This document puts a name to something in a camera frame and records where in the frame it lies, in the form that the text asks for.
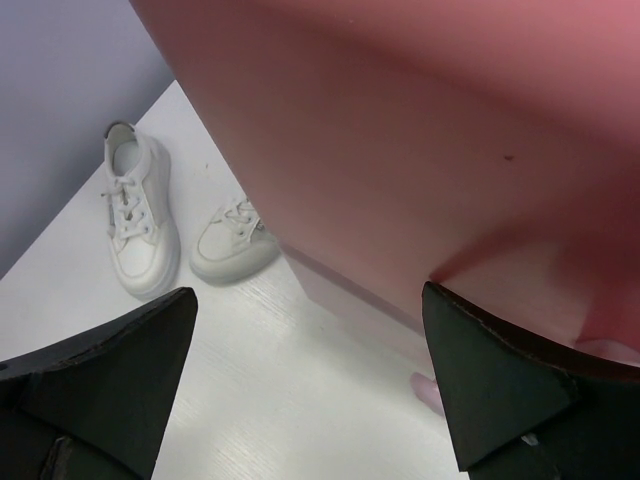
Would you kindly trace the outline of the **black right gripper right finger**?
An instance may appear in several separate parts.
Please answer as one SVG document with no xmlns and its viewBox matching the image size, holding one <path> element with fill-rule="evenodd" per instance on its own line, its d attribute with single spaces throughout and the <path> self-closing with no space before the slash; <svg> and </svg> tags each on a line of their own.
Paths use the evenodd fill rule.
<svg viewBox="0 0 640 480">
<path fill-rule="evenodd" d="M 460 471 L 638 478 L 637 367 L 558 344 L 431 282 L 422 318 Z"/>
</svg>

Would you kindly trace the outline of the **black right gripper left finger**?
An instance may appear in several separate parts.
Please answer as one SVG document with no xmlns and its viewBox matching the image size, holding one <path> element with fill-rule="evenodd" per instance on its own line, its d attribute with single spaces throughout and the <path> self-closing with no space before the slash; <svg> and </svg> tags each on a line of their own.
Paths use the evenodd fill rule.
<svg viewBox="0 0 640 480">
<path fill-rule="evenodd" d="M 2 361 L 2 478 L 151 478 L 197 311 L 178 288 Z"/>
</svg>

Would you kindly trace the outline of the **white sneaker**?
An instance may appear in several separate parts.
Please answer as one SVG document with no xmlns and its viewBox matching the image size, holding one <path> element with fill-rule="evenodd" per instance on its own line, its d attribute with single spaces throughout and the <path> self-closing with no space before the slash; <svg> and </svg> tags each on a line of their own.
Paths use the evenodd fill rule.
<svg viewBox="0 0 640 480">
<path fill-rule="evenodd" d="M 279 255 L 276 238 L 244 197 L 214 213 L 194 243 L 189 264 L 205 283 L 228 285 L 254 276 Z"/>
<path fill-rule="evenodd" d="M 154 137 L 122 121 L 104 135 L 108 245 L 117 279 L 147 301 L 171 288 L 181 257 L 170 209 L 171 157 Z"/>
</svg>

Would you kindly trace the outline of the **dark pink drawer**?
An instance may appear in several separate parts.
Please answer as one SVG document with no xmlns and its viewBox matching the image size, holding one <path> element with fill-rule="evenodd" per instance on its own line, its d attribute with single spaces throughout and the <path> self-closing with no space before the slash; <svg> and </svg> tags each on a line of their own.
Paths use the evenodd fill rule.
<svg viewBox="0 0 640 480">
<path fill-rule="evenodd" d="M 639 360 L 635 1 L 137 1 L 304 285 Z"/>
</svg>

